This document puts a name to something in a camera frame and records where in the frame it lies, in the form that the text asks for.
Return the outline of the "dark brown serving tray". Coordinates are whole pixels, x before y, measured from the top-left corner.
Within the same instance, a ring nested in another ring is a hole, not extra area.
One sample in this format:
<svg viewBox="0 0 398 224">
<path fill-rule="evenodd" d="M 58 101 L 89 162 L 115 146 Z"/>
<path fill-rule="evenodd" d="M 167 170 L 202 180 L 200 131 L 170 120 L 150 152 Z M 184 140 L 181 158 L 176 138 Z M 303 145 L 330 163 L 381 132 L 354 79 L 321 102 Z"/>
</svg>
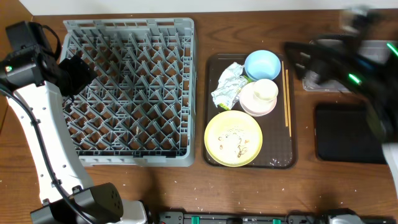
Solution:
<svg viewBox="0 0 398 224">
<path fill-rule="evenodd" d="M 221 73 L 234 62 L 242 65 L 246 57 L 246 54 L 214 54 L 207 60 L 204 125 L 207 125 L 214 116 L 224 111 L 215 106 L 211 97 L 211 92 L 216 89 Z M 285 127 L 282 73 L 274 79 L 274 82 L 279 89 L 277 104 L 269 114 L 255 118 L 263 134 L 262 148 L 259 155 L 245 165 L 245 168 L 282 170 L 294 166 L 297 160 L 294 112 L 291 112 L 292 137 L 289 136 L 289 127 Z M 294 84 L 291 78 L 289 78 L 289 84 L 290 109 L 294 109 Z"/>
</svg>

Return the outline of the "right wooden chopstick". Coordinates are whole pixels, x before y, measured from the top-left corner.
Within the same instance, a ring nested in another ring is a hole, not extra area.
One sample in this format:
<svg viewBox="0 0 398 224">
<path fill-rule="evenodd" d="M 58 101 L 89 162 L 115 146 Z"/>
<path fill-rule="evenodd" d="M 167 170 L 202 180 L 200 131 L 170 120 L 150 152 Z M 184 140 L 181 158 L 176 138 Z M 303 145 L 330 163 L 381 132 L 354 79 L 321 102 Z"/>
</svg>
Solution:
<svg viewBox="0 0 398 224">
<path fill-rule="evenodd" d="M 288 116 L 288 127 L 289 136 L 292 137 L 292 120 L 291 120 L 291 110 L 290 110 L 290 84 L 289 84 L 289 71 L 285 70 L 285 84 L 286 84 L 286 97 L 287 97 L 287 116 Z"/>
</svg>

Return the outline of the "black waste bin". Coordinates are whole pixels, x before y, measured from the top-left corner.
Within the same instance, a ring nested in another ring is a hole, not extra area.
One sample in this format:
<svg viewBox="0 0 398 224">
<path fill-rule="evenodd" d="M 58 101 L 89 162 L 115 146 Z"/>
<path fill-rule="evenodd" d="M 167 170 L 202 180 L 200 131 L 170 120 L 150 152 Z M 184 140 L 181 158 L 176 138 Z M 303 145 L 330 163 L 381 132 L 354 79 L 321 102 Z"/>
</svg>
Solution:
<svg viewBox="0 0 398 224">
<path fill-rule="evenodd" d="M 315 108 L 317 157 L 323 161 L 385 164 L 381 143 L 363 105 L 320 103 Z"/>
</svg>

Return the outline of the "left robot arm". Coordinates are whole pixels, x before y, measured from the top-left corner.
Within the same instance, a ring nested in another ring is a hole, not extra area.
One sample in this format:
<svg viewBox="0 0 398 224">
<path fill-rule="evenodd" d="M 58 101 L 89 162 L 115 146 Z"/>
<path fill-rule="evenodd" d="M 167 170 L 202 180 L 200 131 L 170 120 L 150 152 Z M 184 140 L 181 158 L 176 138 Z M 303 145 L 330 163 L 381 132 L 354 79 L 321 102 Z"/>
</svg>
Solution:
<svg viewBox="0 0 398 224">
<path fill-rule="evenodd" d="M 6 28 L 12 52 L 1 62 L 1 93 L 24 130 L 39 178 L 42 207 L 33 223 L 147 223 L 140 201 L 121 198 L 112 183 L 95 185 L 79 160 L 63 116 L 96 73 L 80 57 L 60 60 L 48 27 L 22 21 Z"/>
</svg>

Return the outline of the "clear plastic waste bin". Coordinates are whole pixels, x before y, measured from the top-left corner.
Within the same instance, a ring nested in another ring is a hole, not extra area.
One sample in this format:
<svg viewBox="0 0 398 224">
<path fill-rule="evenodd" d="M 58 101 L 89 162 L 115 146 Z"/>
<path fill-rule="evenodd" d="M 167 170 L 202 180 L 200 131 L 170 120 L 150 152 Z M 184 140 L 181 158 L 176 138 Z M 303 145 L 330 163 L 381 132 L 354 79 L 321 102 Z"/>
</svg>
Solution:
<svg viewBox="0 0 398 224">
<path fill-rule="evenodd" d="M 385 63 L 391 51 L 389 50 L 387 43 L 394 41 L 391 40 L 365 40 L 359 50 L 359 54 L 363 57 L 373 60 L 378 63 Z M 322 84 L 316 84 L 318 75 L 312 71 L 306 74 L 306 77 L 302 80 L 303 89 L 305 91 L 327 91 L 327 92 L 346 92 L 349 90 L 342 84 L 335 80 L 328 80 Z"/>
</svg>

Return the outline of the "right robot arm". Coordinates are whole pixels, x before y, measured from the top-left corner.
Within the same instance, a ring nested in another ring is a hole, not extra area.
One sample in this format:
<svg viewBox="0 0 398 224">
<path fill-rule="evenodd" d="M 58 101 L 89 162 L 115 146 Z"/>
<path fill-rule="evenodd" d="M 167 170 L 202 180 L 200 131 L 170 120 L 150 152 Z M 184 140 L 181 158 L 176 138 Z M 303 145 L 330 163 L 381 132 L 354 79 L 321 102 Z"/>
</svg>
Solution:
<svg viewBox="0 0 398 224">
<path fill-rule="evenodd" d="M 366 6 L 341 13 L 343 34 L 322 34 L 310 43 L 285 42 L 283 50 L 299 80 L 313 73 L 315 83 L 331 80 L 367 101 L 368 124 L 381 142 L 392 178 L 397 180 L 397 45 L 387 42 L 381 63 L 360 54 L 364 41 L 382 16 Z"/>
</svg>

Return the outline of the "pink plate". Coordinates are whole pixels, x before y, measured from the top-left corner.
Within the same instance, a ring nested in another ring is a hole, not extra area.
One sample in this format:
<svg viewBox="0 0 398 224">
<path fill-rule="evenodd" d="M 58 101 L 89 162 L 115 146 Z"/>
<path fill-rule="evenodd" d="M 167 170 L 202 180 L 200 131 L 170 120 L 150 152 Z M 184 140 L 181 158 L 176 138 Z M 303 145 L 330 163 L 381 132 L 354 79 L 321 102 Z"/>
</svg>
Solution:
<svg viewBox="0 0 398 224">
<path fill-rule="evenodd" d="M 239 103 L 242 109 L 253 117 L 269 114 L 276 106 L 277 99 L 271 101 L 258 100 L 252 90 L 254 82 L 245 85 L 239 94 Z"/>
</svg>

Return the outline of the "wooden chopstick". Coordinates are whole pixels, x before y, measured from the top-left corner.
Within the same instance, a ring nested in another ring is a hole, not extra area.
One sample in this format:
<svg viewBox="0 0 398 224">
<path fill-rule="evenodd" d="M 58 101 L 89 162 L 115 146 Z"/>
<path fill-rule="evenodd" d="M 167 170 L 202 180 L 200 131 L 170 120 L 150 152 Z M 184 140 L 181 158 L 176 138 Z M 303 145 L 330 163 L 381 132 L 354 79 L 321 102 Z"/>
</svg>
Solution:
<svg viewBox="0 0 398 224">
<path fill-rule="evenodd" d="M 290 110 L 290 84 L 289 84 L 289 71 L 285 70 L 285 84 L 286 84 L 286 97 L 287 97 L 287 116 L 288 116 L 288 127 L 289 136 L 292 137 L 292 120 L 291 120 L 291 110 Z"/>
<path fill-rule="evenodd" d="M 289 119 L 288 119 L 288 111 L 287 111 L 287 99 L 286 99 L 284 61 L 281 62 L 281 71 L 282 71 L 282 88 L 283 88 L 283 99 L 284 99 L 285 127 L 289 127 Z"/>
</svg>

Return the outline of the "grey plastic dish rack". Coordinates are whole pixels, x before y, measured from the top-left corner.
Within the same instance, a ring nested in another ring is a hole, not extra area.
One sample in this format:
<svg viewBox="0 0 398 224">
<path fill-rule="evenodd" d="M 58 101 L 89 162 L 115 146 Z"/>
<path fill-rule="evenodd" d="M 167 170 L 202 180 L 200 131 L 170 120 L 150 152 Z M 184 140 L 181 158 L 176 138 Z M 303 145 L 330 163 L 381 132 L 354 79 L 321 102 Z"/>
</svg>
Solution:
<svg viewBox="0 0 398 224">
<path fill-rule="evenodd" d="M 188 167 L 195 160 L 197 82 L 191 18 L 66 20 L 61 59 L 96 78 L 64 104 L 84 166 Z"/>
</svg>

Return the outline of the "light blue bowl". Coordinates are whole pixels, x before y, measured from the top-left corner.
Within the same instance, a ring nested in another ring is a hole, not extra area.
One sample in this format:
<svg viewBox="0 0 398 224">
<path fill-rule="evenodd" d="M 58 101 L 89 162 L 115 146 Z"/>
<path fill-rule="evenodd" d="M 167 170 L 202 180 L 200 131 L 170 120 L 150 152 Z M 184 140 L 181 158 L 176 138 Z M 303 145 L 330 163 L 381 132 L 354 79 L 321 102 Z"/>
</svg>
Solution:
<svg viewBox="0 0 398 224">
<path fill-rule="evenodd" d="M 275 79 L 282 68 L 279 57 L 268 50 L 257 50 L 247 56 L 244 62 L 246 75 L 254 80 Z"/>
</svg>

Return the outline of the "foil snack wrapper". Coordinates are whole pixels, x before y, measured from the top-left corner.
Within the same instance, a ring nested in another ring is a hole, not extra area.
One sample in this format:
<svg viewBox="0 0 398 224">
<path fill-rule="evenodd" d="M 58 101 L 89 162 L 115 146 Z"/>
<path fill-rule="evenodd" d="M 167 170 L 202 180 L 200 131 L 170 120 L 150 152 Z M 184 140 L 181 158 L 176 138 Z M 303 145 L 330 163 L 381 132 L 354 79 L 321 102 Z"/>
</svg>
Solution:
<svg viewBox="0 0 398 224">
<path fill-rule="evenodd" d="M 239 94 L 249 80 L 243 75 L 244 65 L 236 62 L 228 66 L 218 80 L 216 90 L 211 92 L 216 107 L 231 110 L 239 101 Z"/>
</svg>

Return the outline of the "cream white cup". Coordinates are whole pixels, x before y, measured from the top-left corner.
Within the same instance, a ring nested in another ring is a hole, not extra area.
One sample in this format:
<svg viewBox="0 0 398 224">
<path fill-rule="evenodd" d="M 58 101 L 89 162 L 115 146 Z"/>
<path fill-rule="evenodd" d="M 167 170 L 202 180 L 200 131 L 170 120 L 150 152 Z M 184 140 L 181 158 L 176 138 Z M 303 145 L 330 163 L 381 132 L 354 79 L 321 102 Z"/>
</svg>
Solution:
<svg viewBox="0 0 398 224">
<path fill-rule="evenodd" d="M 279 89 L 272 80 L 261 79 L 254 83 L 254 96 L 258 100 L 272 101 L 277 98 Z"/>
</svg>

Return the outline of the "left wooden chopstick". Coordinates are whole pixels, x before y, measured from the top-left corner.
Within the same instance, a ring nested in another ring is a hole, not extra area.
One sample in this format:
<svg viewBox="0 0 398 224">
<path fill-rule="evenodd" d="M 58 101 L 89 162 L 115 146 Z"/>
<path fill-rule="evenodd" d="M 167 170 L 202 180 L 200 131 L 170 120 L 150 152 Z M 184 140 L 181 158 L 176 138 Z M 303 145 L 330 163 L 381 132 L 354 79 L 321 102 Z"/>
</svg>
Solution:
<svg viewBox="0 0 398 224">
<path fill-rule="evenodd" d="M 281 62 L 281 71 L 282 71 L 282 88 L 283 88 L 283 99 L 284 99 L 285 127 L 289 127 L 289 119 L 288 119 L 288 111 L 287 111 L 287 99 L 286 99 L 284 61 Z"/>
</svg>

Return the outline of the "yellow plate with crumbs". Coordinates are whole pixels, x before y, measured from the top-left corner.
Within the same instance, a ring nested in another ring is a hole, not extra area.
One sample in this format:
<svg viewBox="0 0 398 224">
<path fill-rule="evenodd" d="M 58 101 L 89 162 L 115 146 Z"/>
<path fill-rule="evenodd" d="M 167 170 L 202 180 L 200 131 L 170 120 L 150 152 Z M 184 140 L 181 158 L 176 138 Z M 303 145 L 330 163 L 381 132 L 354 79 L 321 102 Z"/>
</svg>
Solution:
<svg viewBox="0 0 398 224">
<path fill-rule="evenodd" d="M 261 127 L 250 115 L 237 110 L 224 111 L 210 120 L 204 144 L 212 159 L 226 167 L 241 167 L 260 153 Z"/>
</svg>

